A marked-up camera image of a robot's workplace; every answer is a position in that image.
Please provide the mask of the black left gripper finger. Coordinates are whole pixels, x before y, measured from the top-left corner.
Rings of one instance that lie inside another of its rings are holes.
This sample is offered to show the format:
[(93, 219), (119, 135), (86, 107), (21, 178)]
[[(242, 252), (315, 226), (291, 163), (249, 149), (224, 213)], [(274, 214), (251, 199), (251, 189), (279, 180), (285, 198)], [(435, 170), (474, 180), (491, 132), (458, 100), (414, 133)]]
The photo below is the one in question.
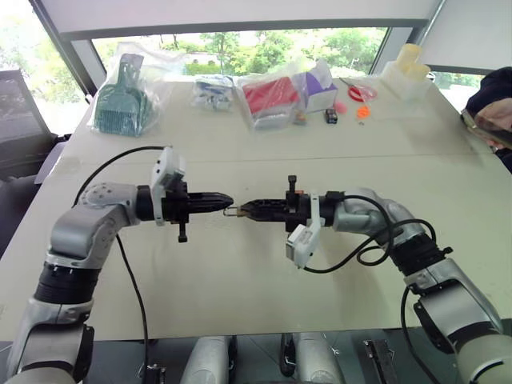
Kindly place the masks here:
[(193, 203), (232, 203), (231, 196), (219, 192), (193, 192), (188, 193)]
[(232, 202), (190, 202), (188, 212), (190, 214), (202, 214), (224, 210), (232, 205)]

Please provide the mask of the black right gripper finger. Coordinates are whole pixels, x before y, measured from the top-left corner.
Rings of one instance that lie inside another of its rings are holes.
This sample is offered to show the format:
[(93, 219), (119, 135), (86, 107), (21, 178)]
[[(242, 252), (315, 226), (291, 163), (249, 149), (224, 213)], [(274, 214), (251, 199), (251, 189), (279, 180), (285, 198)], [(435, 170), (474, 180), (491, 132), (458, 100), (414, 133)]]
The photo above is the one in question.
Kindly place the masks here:
[(284, 210), (285, 199), (263, 198), (248, 201), (240, 206), (240, 210)]
[(284, 222), (285, 211), (276, 210), (239, 210), (239, 215), (256, 222)]

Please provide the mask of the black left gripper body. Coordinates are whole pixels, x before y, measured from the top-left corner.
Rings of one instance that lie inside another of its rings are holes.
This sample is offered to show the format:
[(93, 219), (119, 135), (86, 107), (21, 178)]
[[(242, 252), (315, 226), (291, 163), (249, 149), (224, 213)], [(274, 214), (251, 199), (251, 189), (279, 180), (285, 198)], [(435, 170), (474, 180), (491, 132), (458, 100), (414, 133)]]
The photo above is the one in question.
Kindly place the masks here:
[(178, 241), (187, 242), (186, 225), (189, 222), (188, 187), (182, 177), (166, 175), (163, 179), (165, 197), (162, 203), (164, 220), (179, 225)]

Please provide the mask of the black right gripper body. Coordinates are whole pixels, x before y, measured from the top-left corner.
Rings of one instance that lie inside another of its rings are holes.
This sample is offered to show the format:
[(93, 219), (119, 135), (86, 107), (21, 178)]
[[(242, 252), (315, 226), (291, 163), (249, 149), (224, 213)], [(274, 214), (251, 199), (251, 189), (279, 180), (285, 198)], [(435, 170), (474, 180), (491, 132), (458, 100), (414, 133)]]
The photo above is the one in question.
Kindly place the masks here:
[(306, 225), (310, 218), (310, 196), (296, 189), (297, 176), (289, 175), (289, 189), (286, 192), (286, 232), (292, 233), (298, 225)]

